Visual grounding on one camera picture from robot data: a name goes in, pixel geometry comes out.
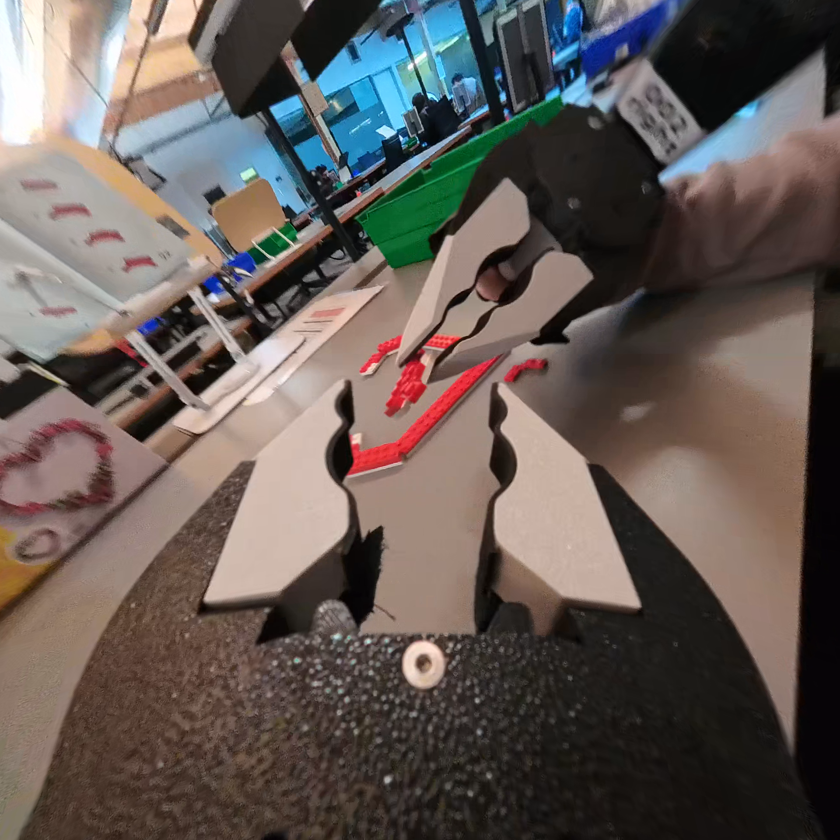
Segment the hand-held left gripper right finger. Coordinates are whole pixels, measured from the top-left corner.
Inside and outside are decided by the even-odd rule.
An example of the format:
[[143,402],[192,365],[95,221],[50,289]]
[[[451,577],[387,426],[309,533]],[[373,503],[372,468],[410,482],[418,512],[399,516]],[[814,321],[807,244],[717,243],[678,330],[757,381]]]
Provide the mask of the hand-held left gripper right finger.
[[489,625],[513,612],[552,635],[571,610],[639,614],[587,459],[508,385],[492,387],[489,428]]

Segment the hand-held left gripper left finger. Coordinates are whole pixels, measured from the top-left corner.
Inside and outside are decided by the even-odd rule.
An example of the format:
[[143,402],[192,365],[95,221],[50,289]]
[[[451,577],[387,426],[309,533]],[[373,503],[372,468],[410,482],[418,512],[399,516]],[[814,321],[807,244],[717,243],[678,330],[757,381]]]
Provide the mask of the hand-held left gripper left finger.
[[275,609],[292,632],[346,587],[343,558],[359,531],[344,486],[353,465],[352,383],[338,380],[257,455],[203,609]]

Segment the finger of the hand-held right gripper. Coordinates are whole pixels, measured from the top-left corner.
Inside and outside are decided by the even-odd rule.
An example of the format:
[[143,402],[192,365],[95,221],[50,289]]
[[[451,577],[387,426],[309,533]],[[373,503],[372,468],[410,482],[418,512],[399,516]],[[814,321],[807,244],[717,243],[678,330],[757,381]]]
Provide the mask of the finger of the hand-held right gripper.
[[520,293],[513,302],[496,304],[486,311],[470,335],[447,349],[449,377],[459,376],[537,338],[543,327],[593,279],[579,257],[547,252],[533,265],[530,278],[519,282]]
[[437,332],[447,311],[474,290],[483,265],[509,255],[529,230],[528,199],[503,178],[458,231],[444,237],[402,332],[397,365],[406,365]]

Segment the red lego frame plate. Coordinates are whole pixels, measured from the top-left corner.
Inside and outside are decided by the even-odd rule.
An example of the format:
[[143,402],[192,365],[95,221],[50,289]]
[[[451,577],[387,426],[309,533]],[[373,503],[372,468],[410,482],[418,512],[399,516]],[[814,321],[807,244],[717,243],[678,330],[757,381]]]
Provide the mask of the red lego frame plate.
[[509,352],[500,353],[462,373],[395,442],[372,448],[352,442],[353,464],[347,478],[370,476],[400,466],[508,356]]

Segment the pile of small red bricks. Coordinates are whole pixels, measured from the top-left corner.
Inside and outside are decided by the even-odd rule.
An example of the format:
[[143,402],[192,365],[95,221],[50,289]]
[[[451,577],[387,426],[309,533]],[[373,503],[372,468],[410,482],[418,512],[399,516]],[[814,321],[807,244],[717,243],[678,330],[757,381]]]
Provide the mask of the pile of small red bricks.
[[426,367],[426,356],[423,353],[415,354],[405,363],[391,394],[385,402],[384,414],[387,417],[394,417],[403,412],[409,405],[418,402],[427,388],[424,379]]

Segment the person's right forearm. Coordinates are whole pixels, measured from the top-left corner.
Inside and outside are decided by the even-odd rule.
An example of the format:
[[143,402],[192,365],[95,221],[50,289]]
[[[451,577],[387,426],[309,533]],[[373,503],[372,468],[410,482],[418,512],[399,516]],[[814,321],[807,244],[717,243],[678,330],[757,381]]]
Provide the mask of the person's right forearm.
[[693,291],[839,265],[839,116],[665,184],[640,286]]

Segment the red and white curved lego piece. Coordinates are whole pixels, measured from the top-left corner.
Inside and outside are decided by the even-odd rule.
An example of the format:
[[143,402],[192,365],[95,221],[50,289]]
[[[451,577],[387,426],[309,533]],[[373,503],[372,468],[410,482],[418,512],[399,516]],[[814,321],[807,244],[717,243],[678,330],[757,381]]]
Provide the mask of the red and white curved lego piece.
[[403,336],[397,335],[394,338],[378,343],[371,356],[360,367],[360,375],[371,376],[377,372],[389,356],[399,351],[402,340]]

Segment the lego box with heart picture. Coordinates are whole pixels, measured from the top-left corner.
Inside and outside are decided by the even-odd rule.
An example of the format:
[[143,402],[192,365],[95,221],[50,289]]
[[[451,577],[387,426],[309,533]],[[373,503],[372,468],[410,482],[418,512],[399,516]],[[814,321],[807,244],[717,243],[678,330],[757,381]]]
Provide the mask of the lego box with heart picture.
[[65,387],[3,385],[1,408],[6,613],[168,464]]

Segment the person's right hand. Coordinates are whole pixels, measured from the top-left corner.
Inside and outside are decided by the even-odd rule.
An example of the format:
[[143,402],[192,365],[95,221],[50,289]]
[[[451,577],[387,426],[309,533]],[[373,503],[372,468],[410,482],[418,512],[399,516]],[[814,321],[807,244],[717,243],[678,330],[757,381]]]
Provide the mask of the person's right hand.
[[475,292],[483,300],[503,306],[519,295],[519,279],[509,260],[484,268],[476,279]]

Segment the row of green bins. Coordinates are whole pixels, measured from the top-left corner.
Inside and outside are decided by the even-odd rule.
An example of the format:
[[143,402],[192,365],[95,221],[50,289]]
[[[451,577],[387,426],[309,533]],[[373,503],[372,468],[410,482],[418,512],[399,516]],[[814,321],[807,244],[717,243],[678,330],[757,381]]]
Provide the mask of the row of green bins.
[[528,122],[544,125],[563,108],[561,97],[544,101],[437,158],[358,216],[372,244],[394,269],[433,257],[429,238],[458,209],[480,162]]

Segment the printed paper sheet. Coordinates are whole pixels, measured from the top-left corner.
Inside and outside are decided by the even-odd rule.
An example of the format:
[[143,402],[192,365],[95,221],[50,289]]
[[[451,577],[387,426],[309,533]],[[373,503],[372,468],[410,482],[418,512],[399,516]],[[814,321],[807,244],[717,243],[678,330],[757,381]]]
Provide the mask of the printed paper sheet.
[[329,336],[341,330],[384,289],[373,285],[337,292],[314,301],[293,319],[289,330],[305,340]]

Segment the white book stand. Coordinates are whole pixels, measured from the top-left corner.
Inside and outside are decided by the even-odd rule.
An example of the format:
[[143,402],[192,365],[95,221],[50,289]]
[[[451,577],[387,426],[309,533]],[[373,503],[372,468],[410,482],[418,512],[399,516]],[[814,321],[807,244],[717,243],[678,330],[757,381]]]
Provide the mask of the white book stand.
[[222,278],[227,293],[205,293],[200,280],[222,275],[200,259],[190,270],[198,280],[182,290],[159,294],[158,308],[145,321],[123,316],[112,348],[121,350],[136,372],[120,376],[96,407],[112,424],[130,430],[145,421],[165,398],[182,408],[175,427],[192,436],[205,434],[241,405],[305,345],[289,330],[281,308],[252,298],[255,276],[234,283]]

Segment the large black object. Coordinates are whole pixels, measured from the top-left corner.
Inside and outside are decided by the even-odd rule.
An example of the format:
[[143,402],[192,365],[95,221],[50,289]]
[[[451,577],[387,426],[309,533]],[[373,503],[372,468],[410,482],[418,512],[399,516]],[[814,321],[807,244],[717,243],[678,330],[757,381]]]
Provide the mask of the large black object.
[[712,133],[822,48],[838,20],[838,1],[688,2],[647,60]]

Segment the blue storage bins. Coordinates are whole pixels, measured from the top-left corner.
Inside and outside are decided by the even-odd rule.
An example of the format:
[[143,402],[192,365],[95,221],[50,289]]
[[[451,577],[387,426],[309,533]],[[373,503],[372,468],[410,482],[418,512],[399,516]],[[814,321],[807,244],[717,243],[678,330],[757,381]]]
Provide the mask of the blue storage bins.
[[203,289],[207,294],[222,296],[227,293],[227,288],[222,281],[223,277],[239,284],[244,279],[252,277],[256,268],[255,259],[248,251],[239,253],[224,263],[222,275],[213,275],[205,280]]

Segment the black overhead panel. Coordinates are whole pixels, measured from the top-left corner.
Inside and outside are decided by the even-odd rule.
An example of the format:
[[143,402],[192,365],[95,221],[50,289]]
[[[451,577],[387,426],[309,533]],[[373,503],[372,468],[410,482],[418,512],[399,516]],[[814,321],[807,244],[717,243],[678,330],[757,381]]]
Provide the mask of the black overhead panel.
[[187,37],[239,119],[300,91],[283,50],[316,78],[373,17],[380,1],[203,1]]

